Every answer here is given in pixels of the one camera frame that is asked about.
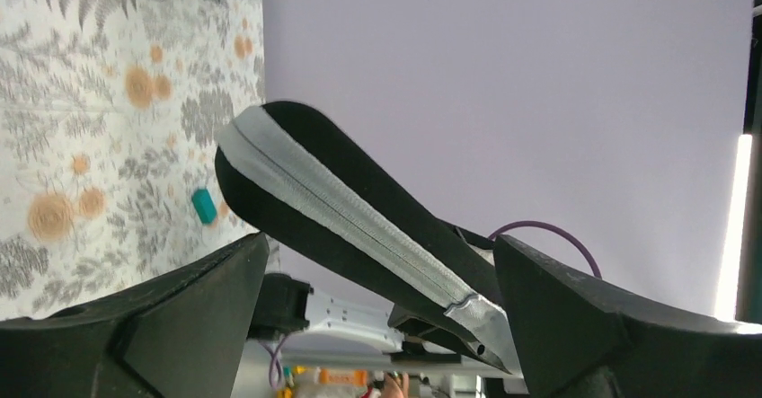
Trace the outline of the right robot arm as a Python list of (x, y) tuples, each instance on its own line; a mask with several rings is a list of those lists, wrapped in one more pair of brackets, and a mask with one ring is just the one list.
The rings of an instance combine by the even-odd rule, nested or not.
[(358, 341), (381, 352), (396, 353), (407, 336), (430, 341), (442, 348), (475, 358), (489, 366), (512, 372), (519, 369), (509, 322), (499, 306), (494, 270), (485, 254), (490, 240), (444, 222), (435, 227), (449, 233), (442, 241), (452, 253), (463, 245), (465, 278), (456, 280), (456, 296), (434, 302), (369, 255), (317, 226), (272, 232), (307, 259), (321, 264), (344, 279), (392, 301), (394, 308), (379, 309), (353, 304), (283, 273), (266, 273), (259, 291), (247, 337), (278, 341), (295, 334), (319, 334)]

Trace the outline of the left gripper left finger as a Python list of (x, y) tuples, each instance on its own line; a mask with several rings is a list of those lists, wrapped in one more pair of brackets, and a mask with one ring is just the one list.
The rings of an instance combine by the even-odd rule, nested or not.
[(269, 254), (249, 234), (115, 294), (2, 322), (2, 396), (229, 396)]

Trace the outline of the black zippered case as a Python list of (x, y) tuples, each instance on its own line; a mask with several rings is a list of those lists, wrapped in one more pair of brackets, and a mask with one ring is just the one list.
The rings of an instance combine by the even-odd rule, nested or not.
[(243, 221), (520, 372), (488, 242), (436, 218), (322, 112), (245, 109), (218, 131), (215, 168)]

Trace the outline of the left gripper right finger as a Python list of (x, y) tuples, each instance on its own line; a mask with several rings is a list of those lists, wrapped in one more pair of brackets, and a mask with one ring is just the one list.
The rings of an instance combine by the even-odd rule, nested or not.
[(493, 256), (531, 396), (760, 396), (758, 324), (638, 296), (510, 236)]

